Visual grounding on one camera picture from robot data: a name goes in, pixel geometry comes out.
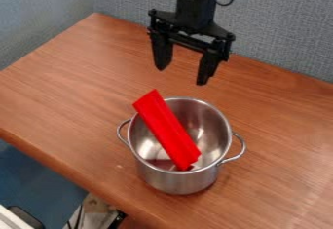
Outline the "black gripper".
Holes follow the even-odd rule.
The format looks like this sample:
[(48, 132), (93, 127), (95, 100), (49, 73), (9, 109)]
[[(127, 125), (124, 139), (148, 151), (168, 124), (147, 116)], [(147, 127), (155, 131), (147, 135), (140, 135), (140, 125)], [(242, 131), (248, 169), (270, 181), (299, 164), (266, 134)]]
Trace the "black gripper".
[(172, 45), (179, 44), (203, 53), (196, 84), (203, 86), (214, 76), (218, 64), (228, 60), (235, 36), (214, 22), (215, 6), (228, 6), (218, 0), (176, 0), (175, 11), (151, 9), (148, 34), (151, 38), (153, 63), (164, 70), (172, 59)]

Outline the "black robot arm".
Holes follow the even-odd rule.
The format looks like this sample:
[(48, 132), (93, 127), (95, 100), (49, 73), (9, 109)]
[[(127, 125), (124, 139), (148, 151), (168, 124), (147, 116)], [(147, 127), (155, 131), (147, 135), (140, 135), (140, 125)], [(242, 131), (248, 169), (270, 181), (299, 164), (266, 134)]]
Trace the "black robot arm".
[(173, 12), (151, 9), (148, 35), (152, 45), (153, 63), (164, 70), (172, 60), (172, 45), (177, 44), (203, 54), (199, 62), (196, 84), (203, 86), (214, 76), (218, 65), (228, 61), (235, 35), (214, 22), (216, 0), (176, 0)]

